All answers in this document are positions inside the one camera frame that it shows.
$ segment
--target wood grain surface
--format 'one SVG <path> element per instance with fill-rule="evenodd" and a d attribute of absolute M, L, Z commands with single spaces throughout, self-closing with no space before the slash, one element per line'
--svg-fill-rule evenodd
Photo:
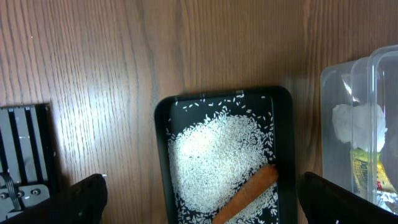
<path fill-rule="evenodd" d="M 0 106 L 52 104 L 68 183 L 108 175 L 103 223 L 167 223 L 159 100 L 284 86 L 297 174 L 321 174 L 321 71 L 397 44 L 397 11 L 395 0 L 0 0 Z"/>

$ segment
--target white rice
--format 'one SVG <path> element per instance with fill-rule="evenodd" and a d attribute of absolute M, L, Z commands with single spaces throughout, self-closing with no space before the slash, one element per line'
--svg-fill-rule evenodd
<path fill-rule="evenodd" d="M 240 186 L 268 163 L 272 152 L 269 154 L 266 145 L 272 147 L 270 141 L 254 118 L 232 116 L 226 111 L 217 116 L 214 113 L 214 118 L 206 114 L 202 123 L 170 138 L 170 172 L 178 220 L 211 224 Z M 263 223 L 257 219 L 265 208 L 270 215 L 277 215 L 276 202 L 274 184 L 228 223 Z"/>

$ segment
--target screw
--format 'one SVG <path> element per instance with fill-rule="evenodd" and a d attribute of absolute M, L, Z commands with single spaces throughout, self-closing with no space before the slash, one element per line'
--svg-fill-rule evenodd
<path fill-rule="evenodd" d="M 25 195 L 25 193 L 23 191 L 18 191 L 17 193 L 17 197 L 23 197 Z"/>
<path fill-rule="evenodd" d="M 40 189 L 34 189 L 30 192 L 32 195 L 39 195 L 41 193 Z"/>
<path fill-rule="evenodd" d="M 7 193 L 1 193 L 0 194 L 0 198 L 1 199 L 6 199 L 6 198 L 8 198 L 8 194 Z"/>

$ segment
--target silver metal strip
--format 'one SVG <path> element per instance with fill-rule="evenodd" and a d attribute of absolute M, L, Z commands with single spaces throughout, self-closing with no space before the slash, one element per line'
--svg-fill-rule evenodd
<path fill-rule="evenodd" d="M 0 130 L 2 142 L 4 144 L 4 151 L 6 153 L 8 173 L 14 183 L 18 184 L 21 182 L 21 176 L 19 175 L 18 159 L 15 150 L 14 139 L 12 138 L 8 109 L 0 109 Z"/>
<path fill-rule="evenodd" d="M 15 121 L 17 124 L 19 144 L 21 145 L 22 158 L 25 164 L 26 180 L 28 183 L 36 182 L 36 168 L 33 158 L 32 146 L 30 145 L 29 130 L 24 108 L 14 109 Z"/>
<path fill-rule="evenodd" d="M 36 139 L 37 152 L 39 153 L 40 168 L 42 169 L 43 180 L 47 181 L 49 178 L 47 177 L 47 170 L 45 168 L 43 145 L 42 145 L 42 139 L 40 138 L 39 123 L 37 121 L 36 108 L 34 107 L 30 108 L 30 115 L 32 117 L 33 132 L 35 133 L 34 137 Z"/>

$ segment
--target wooden table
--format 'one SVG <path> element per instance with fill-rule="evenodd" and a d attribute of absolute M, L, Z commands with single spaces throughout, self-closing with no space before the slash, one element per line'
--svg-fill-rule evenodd
<path fill-rule="evenodd" d="M 284 86 L 297 174 L 321 174 L 321 71 L 398 43 L 397 11 L 395 0 L 0 0 L 0 106 L 52 104 L 64 181 L 108 175 L 103 223 L 167 223 L 159 100 Z"/>

